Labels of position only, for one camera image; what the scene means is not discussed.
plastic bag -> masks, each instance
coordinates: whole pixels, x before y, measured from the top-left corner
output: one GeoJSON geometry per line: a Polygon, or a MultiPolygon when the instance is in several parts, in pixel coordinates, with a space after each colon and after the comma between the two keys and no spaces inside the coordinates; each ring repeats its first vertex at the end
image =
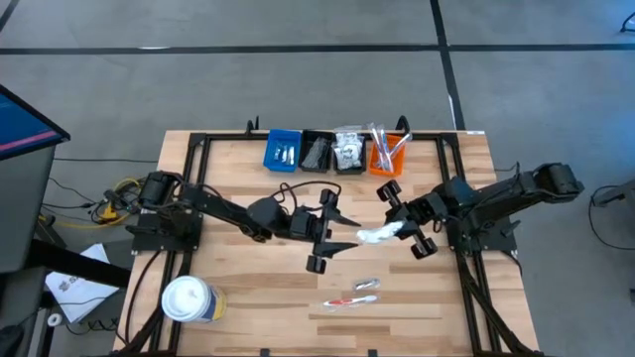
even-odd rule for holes
{"type": "Polygon", "coordinates": [[[384,126],[370,123],[368,124],[368,130],[370,130],[370,137],[373,138],[375,148],[377,149],[377,156],[379,157],[379,161],[373,165],[381,168],[381,170],[385,172],[394,172],[395,168],[393,167],[393,161],[390,157],[390,149],[388,148],[388,140],[384,126]]]}
{"type": "Polygon", "coordinates": [[[345,126],[334,130],[335,142],[331,145],[337,157],[337,168],[347,170],[361,168],[364,137],[359,134],[361,126],[345,126]]]}
{"type": "Polygon", "coordinates": [[[307,169],[319,169],[319,163],[328,153],[328,140],[317,138],[309,149],[309,153],[302,162],[302,167],[307,169]]]}
{"type": "Polygon", "coordinates": [[[390,151],[390,158],[391,159],[394,158],[395,155],[397,155],[397,153],[399,153],[401,148],[406,146],[406,143],[408,143],[411,140],[413,140],[413,134],[412,133],[408,133],[408,134],[404,135],[404,137],[401,138],[401,140],[397,144],[395,144],[393,149],[390,151]]]}

concrete floor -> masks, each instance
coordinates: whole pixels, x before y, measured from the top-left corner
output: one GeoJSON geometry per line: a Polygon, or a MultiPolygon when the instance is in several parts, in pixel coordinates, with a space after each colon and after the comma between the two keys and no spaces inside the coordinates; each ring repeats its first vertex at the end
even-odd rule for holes
{"type": "MultiPolygon", "coordinates": [[[[5,7],[9,0],[0,0],[5,7]]],[[[633,43],[617,34],[624,1],[443,0],[452,45],[633,43]]],[[[415,0],[20,0],[0,48],[279,44],[433,44],[430,3],[415,0]]],[[[592,191],[635,177],[635,52],[453,53],[466,128],[485,130],[494,163],[571,163],[577,201],[518,214],[524,282],[543,351],[631,356],[635,253],[600,245],[586,219],[592,191]]],[[[452,129],[436,52],[274,55],[0,56],[0,82],[67,129],[59,157],[156,160],[170,129],[331,128],[407,115],[416,129],[452,129]]],[[[56,162],[52,177],[97,198],[153,165],[56,162]]],[[[78,203],[51,185],[47,202],[78,203]]],[[[620,203],[594,211],[600,234],[635,246],[620,203]]],[[[60,229],[74,249],[114,242],[122,228],[60,229]]],[[[97,312],[119,315],[114,299],[97,312]]],[[[105,354],[114,335],[56,331],[55,356],[105,354]]]]}

wooden tabletop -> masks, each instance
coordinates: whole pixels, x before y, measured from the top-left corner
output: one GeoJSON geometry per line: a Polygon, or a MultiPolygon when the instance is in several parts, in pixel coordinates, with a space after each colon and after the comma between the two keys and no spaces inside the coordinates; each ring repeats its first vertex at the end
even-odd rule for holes
{"type": "MultiPolygon", "coordinates": [[[[166,133],[158,169],[183,170],[190,132],[166,133]]],[[[487,140],[482,133],[458,132],[468,182],[478,188],[496,181],[487,140]]],[[[376,228],[383,224],[388,203],[376,189],[386,179],[368,173],[338,176],[334,173],[271,173],[262,166],[265,141],[214,141],[211,144],[205,183],[225,198],[247,206],[271,194],[282,181],[289,184],[328,179],[342,185],[338,208],[342,214],[376,228]]],[[[453,174],[453,164],[449,162],[453,174]]],[[[403,174],[397,178],[410,200],[442,182],[437,149],[433,142],[414,141],[406,149],[403,174]]],[[[297,190],[300,202],[316,205],[323,187],[297,190]]],[[[331,223],[334,241],[356,242],[355,229],[331,223]]],[[[272,355],[366,355],[377,349],[382,355],[471,355],[456,262],[445,233],[423,227],[439,252],[416,260],[411,239],[394,239],[377,246],[360,246],[328,261],[326,273],[305,270],[312,245],[273,238],[254,243],[234,226],[204,218],[199,250],[190,274],[214,284],[227,294],[228,308],[222,319],[209,324],[186,323],[181,332],[179,355],[258,355],[261,348],[272,355]],[[354,294],[353,281],[379,278],[377,291],[354,294]],[[380,299],[355,309],[326,311],[322,303],[334,298],[377,294],[380,299]]],[[[136,257],[119,331],[141,270],[152,256],[136,257]]],[[[498,252],[484,253],[493,303],[510,328],[530,348],[538,348],[518,267],[498,252]]],[[[161,254],[142,282],[131,318],[131,336],[143,325],[157,303],[165,254],[161,254]]],[[[478,308],[483,347],[486,329],[478,308]]],[[[161,345],[168,345],[171,322],[166,319],[161,345]]],[[[115,348],[121,348],[119,341],[115,348]]]]}

metal leg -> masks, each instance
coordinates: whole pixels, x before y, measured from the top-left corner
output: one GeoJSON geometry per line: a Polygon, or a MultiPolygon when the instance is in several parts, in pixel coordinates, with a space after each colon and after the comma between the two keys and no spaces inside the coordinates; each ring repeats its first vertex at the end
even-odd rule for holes
{"type": "Polygon", "coordinates": [[[40,349],[40,357],[49,357],[49,353],[51,352],[51,345],[53,344],[54,332],[55,332],[54,327],[47,326],[47,329],[44,332],[42,348],[40,349]]]}
{"type": "Polygon", "coordinates": [[[44,266],[55,272],[118,288],[127,288],[130,280],[130,271],[127,269],[86,258],[37,239],[31,242],[26,265],[44,266]]]}
{"type": "Polygon", "coordinates": [[[66,242],[51,225],[53,222],[50,218],[46,221],[36,220],[36,234],[44,241],[53,243],[60,248],[66,248],[66,242]]]}
{"type": "Polygon", "coordinates": [[[631,209],[635,211],[635,179],[597,195],[593,199],[593,205],[604,207],[616,199],[625,199],[631,209]]]}
{"type": "MultiPolygon", "coordinates": [[[[487,297],[480,290],[480,286],[476,283],[476,280],[469,272],[466,263],[459,264],[458,275],[460,276],[461,284],[464,285],[469,290],[474,299],[476,299],[483,312],[485,313],[485,318],[487,318],[487,320],[491,322],[496,331],[500,333],[500,337],[503,339],[512,353],[522,354],[525,356],[544,356],[542,352],[534,352],[530,348],[525,346],[518,339],[518,337],[516,337],[514,332],[509,329],[505,321],[503,321],[503,318],[498,314],[494,306],[489,302],[487,297]]],[[[476,352],[488,353],[487,356],[496,356],[496,353],[500,353],[500,351],[482,351],[479,349],[474,351],[474,355],[476,355],[476,352]]]]}
{"type": "Polygon", "coordinates": [[[40,297],[40,307],[51,309],[56,305],[56,298],[53,296],[51,292],[42,292],[42,297],[40,297]]]}

computer screen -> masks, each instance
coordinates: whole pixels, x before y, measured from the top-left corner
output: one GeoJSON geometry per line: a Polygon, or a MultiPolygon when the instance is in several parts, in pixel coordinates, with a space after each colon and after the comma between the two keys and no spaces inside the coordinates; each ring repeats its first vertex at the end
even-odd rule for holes
{"type": "Polygon", "coordinates": [[[70,135],[0,85],[0,160],[70,139],[70,135]]]}

